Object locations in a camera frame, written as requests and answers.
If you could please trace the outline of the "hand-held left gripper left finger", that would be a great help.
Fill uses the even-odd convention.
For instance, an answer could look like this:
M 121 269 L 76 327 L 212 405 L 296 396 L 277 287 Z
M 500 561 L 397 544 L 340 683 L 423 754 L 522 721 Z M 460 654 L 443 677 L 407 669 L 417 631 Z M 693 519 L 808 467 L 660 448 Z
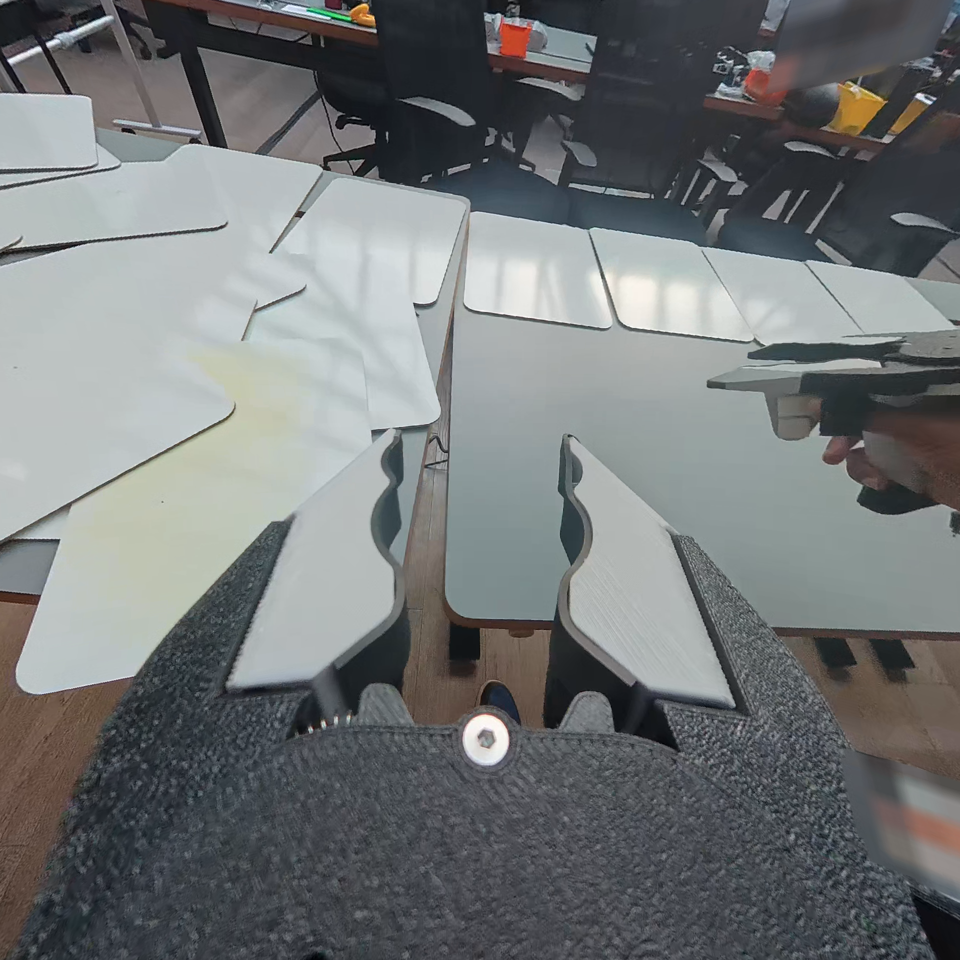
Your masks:
M 402 526 L 400 429 L 387 429 L 281 524 L 282 539 L 228 668 L 228 694 L 301 691 L 302 729 L 343 728 L 373 665 L 372 645 L 396 642 L 405 604 L 391 546 Z

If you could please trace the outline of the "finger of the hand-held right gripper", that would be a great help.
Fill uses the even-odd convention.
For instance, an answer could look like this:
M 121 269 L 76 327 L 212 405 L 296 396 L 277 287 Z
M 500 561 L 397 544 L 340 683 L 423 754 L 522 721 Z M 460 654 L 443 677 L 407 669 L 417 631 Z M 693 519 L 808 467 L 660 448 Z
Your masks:
M 748 353 L 748 367 L 870 361 L 881 366 L 911 366 L 901 358 L 903 338 L 838 338 L 833 341 L 775 342 Z
M 820 400 L 801 387 L 806 366 L 739 366 L 706 382 L 707 389 L 761 394 L 774 436 L 808 438 L 820 421 Z

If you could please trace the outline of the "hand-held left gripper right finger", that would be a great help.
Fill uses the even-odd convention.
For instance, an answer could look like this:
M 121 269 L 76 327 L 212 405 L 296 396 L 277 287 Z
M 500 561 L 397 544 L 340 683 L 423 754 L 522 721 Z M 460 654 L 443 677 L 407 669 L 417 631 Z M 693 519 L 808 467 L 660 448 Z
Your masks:
M 549 642 L 543 722 L 583 693 L 606 698 L 616 732 L 654 731 L 660 705 L 733 711 L 722 655 L 679 534 L 579 438 L 563 435 L 559 537 L 568 560 Z

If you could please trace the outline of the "cluttered work desk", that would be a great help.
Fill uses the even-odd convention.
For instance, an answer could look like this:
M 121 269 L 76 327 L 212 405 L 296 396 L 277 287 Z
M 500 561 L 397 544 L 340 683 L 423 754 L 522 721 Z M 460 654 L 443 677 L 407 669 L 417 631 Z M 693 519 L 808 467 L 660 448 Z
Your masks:
M 202 50 L 230 54 L 258 62 L 320 69 L 317 45 L 322 38 L 350 49 L 374 49 L 374 30 L 338 20 L 321 10 L 320 2 L 157 1 L 143 2 L 154 35 L 167 50 L 179 55 L 201 129 L 208 145 L 229 146 L 221 123 Z M 582 82 L 590 69 L 595 37 L 588 33 L 544 28 L 547 44 L 524 57 L 503 56 L 498 43 L 487 46 L 490 65 L 550 81 Z

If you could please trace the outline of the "person's right hand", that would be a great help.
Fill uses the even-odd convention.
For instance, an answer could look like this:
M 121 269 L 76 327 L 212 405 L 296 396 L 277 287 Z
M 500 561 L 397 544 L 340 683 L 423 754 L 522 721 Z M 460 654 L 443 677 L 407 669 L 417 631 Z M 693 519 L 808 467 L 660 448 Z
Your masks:
M 880 410 L 870 418 L 868 430 L 892 439 L 914 460 L 924 496 L 959 510 L 958 411 Z M 854 437 L 830 438 L 822 462 L 830 466 L 844 464 L 849 478 L 867 489 L 885 491 L 894 483 Z

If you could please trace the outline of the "black office chair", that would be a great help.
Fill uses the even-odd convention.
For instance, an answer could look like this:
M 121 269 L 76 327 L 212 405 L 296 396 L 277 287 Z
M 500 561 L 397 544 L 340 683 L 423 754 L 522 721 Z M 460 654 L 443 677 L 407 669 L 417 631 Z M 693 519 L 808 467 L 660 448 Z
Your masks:
M 572 139 L 563 146 L 559 185 L 570 226 L 706 244 L 675 186 L 702 155 L 716 55 L 737 38 L 740 20 L 738 2 L 602 2 Z
M 862 169 L 815 230 L 854 267 L 917 278 L 958 239 L 959 93 L 954 82 Z
M 522 168 L 522 134 L 569 90 L 489 63 L 484 3 L 373 2 L 374 47 L 330 41 L 318 87 L 375 133 L 379 178 L 466 199 L 475 211 L 564 224 L 567 192 Z
M 810 142 L 786 142 L 772 166 L 743 192 L 707 202 L 708 220 L 723 214 L 712 246 L 766 258 L 831 262 L 811 229 L 843 179 L 837 154 Z

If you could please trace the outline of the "blue black shoe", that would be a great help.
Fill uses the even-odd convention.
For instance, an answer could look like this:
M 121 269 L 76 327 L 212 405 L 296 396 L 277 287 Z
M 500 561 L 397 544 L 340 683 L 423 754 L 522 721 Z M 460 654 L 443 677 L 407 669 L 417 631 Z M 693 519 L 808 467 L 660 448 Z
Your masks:
M 484 683 L 479 692 L 477 705 L 504 714 L 516 726 L 522 725 L 517 701 L 509 687 L 500 680 L 492 679 Z

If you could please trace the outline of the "yellow storage bin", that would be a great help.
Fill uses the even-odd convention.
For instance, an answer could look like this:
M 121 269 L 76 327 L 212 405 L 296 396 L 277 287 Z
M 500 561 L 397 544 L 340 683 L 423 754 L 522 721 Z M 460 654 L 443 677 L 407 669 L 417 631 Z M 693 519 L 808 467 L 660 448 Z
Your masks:
M 828 127 L 837 134 L 858 137 L 886 105 L 886 99 L 851 81 L 838 88 L 838 106 Z

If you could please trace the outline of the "black helmet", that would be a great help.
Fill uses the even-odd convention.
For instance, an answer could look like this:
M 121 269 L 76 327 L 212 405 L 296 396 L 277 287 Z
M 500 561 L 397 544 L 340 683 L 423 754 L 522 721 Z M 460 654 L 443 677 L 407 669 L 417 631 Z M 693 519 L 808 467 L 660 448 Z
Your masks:
M 839 109 L 840 89 L 838 83 L 830 82 L 788 91 L 781 102 L 784 119 L 812 129 L 829 126 Z

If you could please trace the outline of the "row of white boards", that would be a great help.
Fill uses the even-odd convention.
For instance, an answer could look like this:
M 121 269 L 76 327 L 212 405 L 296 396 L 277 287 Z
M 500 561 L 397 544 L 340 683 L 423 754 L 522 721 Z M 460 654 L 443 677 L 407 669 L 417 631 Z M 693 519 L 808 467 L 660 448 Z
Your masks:
M 486 315 L 764 346 L 957 331 L 895 274 L 482 212 L 462 298 Z

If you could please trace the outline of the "pile of white boards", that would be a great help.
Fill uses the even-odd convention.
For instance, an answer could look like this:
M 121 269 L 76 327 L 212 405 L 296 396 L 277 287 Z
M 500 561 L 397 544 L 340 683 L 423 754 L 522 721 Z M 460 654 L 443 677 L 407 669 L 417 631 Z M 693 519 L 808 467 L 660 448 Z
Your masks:
M 66 510 L 16 666 L 133 677 L 269 525 L 440 414 L 416 306 L 465 207 L 183 146 L 2 191 L 2 545 Z

